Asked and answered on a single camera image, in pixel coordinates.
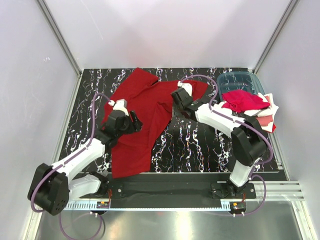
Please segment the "left connector box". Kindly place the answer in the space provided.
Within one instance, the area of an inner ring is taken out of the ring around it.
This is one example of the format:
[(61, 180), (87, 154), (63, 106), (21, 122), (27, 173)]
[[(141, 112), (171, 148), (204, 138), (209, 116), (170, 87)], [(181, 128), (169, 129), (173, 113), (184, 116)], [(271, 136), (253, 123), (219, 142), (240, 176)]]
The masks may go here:
[(97, 201), (96, 208), (97, 209), (109, 209), (110, 208), (110, 201), (104, 200), (104, 201)]

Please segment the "right aluminium frame post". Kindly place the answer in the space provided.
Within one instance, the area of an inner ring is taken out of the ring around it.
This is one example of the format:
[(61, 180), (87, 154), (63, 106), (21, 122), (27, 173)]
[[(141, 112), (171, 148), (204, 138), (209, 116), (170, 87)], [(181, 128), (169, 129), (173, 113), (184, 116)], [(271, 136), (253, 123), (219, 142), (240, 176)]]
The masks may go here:
[(286, 23), (289, 21), (292, 13), (294, 12), (295, 8), (297, 7), (299, 0), (290, 0), (287, 7), (285, 8), (280, 20), (278, 21), (270, 39), (268, 40), (264, 50), (262, 51), (261, 56), (259, 57), (257, 63), (255, 64), (254, 68), (252, 69), (253, 74), (257, 74), (261, 69), (263, 63), (267, 59), (269, 53), (271, 52), (273, 46), (275, 45), (278, 37), (282, 33)]

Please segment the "left aluminium frame post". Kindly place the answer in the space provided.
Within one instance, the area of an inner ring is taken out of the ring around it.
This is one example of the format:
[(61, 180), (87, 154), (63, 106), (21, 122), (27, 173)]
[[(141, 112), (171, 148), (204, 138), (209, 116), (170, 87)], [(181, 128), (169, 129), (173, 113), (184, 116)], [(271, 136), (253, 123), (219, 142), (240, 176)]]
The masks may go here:
[(79, 67), (75, 57), (73, 56), (65, 38), (62, 35), (62, 32), (45, 0), (35, 0), (37, 3), (40, 11), (42, 12), (45, 20), (47, 21), (51, 31), (53, 32), (60, 48), (62, 49), (65, 57), (67, 58), (68, 62), (70, 63), (73, 71), (75, 72), (76, 76), (79, 77), (82, 73), (81, 68)]

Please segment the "black marble pattern mat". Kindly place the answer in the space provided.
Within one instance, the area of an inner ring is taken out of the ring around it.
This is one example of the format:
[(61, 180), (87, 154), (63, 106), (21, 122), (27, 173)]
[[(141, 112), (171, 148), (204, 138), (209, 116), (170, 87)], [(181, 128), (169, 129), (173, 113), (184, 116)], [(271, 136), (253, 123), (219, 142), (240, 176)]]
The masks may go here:
[[(145, 68), (156, 75), (159, 81), (180, 80), (191, 75), (206, 75), (217, 81), (219, 75), (229, 72), (248, 72), (247, 68)], [(91, 68), (85, 69), (78, 84), (78, 91), (66, 129), (64, 142), (58, 155), (61, 160), (90, 137), (91, 101), (95, 92), (109, 98), (121, 83), (132, 73), (133, 68)], [(103, 97), (95, 102), (96, 126), (99, 127), (104, 116)], [(232, 142), (225, 134), (204, 124), (185, 119), (173, 118), (152, 145), (150, 172), (188, 173), (188, 172), (229, 172), (233, 170), (235, 158), (232, 155)], [(255, 172), (278, 172), (275, 158), (265, 164), (257, 165)], [(84, 172), (111, 171), (111, 153), (106, 153), (84, 168)]]

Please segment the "aluminium frame post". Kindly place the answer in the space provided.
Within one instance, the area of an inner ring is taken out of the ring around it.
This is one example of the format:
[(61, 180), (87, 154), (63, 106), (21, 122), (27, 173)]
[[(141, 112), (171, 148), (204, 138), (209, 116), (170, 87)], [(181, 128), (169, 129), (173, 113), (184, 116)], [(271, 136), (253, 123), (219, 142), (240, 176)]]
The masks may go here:
[(45, 0), (35, 0), (37, 3), (40, 11), (42, 12), (45, 20), (47, 21), (51, 31), (53, 32), (60, 48), (62, 49), (65, 57), (67, 58), (68, 62), (70, 63), (73, 71), (75, 72), (76, 76), (79, 77), (82, 73), (81, 68), (79, 67), (75, 57), (73, 56), (65, 38), (62, 35), (62, 32)]
[(285, 8), (280, 20), (278, 21), (270, 39), (268, 40), (264, 50), (262, 51), (261, 56), (259, 57), (257, 63), (255, 64), (254, 68), (252, 69), (253, 74), (257, 74), (261, 69), (263, 63), (267, 59), (269, 53), (271, 52), (273, 46), (275, 45), (278, 37), (282, 33), (286, 23), (289, 21), (292, 13), (294, 12), (295, 8), (297, 7), (299, 0), (290, 0), (287, 7)]

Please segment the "clear blue plastic bin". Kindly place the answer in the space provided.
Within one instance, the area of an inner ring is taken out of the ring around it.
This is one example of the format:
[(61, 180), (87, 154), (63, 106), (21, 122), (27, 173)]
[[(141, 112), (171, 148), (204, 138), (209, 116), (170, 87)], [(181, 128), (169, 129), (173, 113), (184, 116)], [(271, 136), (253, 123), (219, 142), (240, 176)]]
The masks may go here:
[(218, 85), (218, 94), (221, 101), (223, 100), (224, 93), (235, 90), (244, 90), (251, 94), (265, 94), (258, 77), (247, 71), (222, 73), (218, 76), (216, 83)]

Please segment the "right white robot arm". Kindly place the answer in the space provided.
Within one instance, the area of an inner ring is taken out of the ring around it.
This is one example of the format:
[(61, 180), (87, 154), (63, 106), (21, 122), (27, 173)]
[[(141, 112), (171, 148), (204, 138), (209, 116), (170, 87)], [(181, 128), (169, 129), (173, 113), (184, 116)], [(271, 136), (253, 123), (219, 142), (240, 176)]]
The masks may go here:
[(258, 160), (267, 150), (270, 152), (270, 160), (274, 155), (267, 134), (257, 118), (237, 117), (224, 112), (211, 101), (202, 98), (193, 100), (192, 91), (184, 87), (173, 91), (171, 97), (185, 118), (208, 125), (231, 138), (236, 161), (227, 181), (227, 192), (230, 197), (239, 198), (244, 194)]

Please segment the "front aluminium rail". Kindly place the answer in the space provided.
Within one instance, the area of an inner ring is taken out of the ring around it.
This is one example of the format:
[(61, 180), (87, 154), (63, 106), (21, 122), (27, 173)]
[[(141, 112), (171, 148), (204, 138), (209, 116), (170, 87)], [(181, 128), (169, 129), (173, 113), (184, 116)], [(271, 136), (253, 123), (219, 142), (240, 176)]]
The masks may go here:
[(300, 185), (293, 181), (263, 181), (256, 176), (240, 192), (228, 187), (227, 182), (100, 182), (96, 179), (76, 179), (71, 185), (55, 185), (50, 182), (43, 185), (35, 196), (35, 203), (68, 203), (78, 199), (122, 199), (132, 195), (211, 195), (214, 199), (267, 199), (290, 198), (303, 199)]

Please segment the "connector box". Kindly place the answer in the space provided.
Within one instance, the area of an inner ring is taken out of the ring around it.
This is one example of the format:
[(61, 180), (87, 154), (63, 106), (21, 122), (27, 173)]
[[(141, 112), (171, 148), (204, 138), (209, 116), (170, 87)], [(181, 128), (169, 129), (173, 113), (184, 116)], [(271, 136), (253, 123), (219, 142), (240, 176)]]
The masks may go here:
[(97, 201), (96, 208), (97, 209), (109, 209), (110, 208), (110, 201), (104, 200), (104, 201)]
[(233, 202), (231, 205), (230, 212), (232, 214), (244, 214), (247, 209), (247, 204), (244, 201), (241, 202)]

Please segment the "right connector box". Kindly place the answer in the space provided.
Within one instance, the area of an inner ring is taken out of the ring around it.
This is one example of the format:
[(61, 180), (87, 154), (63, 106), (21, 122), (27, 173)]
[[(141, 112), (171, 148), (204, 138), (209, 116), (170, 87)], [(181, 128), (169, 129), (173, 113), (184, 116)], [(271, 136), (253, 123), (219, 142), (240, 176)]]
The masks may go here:
[(231, 205), (230, 212), (232, 214), (244, 214), (247, 209), (247, 204), (244, 201), (241, 202), (233, 202)]

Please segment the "crimson t-shirt on pile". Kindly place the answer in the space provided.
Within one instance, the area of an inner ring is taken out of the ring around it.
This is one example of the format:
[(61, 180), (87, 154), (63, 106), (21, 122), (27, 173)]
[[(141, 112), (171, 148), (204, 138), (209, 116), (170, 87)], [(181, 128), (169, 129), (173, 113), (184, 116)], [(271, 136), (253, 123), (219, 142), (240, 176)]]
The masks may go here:
[(223, 108), (231, 109), (234, 112), (242, 113), (250, 110), (262, 110), (268, 108), (271, 104), (264, 101), (256, 94), (237, 89), (222, 94), (224, 104)]

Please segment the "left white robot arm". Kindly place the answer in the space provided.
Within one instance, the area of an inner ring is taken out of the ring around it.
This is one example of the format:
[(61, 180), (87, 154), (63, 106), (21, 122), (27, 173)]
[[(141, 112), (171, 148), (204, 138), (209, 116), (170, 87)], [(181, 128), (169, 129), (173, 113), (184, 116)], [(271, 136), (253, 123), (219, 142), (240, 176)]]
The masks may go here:
[(142, 126), (135, 111), (125, 113), (123, 110), (112, 110), (107, 121), (83, 146), (52, 165), (40, 164), (27, 194), (32, 210), (56, 216), (73, 199), (90, 194), (103, 198), (108, 193), (103, 177), (96, 173), (81, 178), (76, 176), (91, 162), (114, 148), (120, 137), (137, 133)]

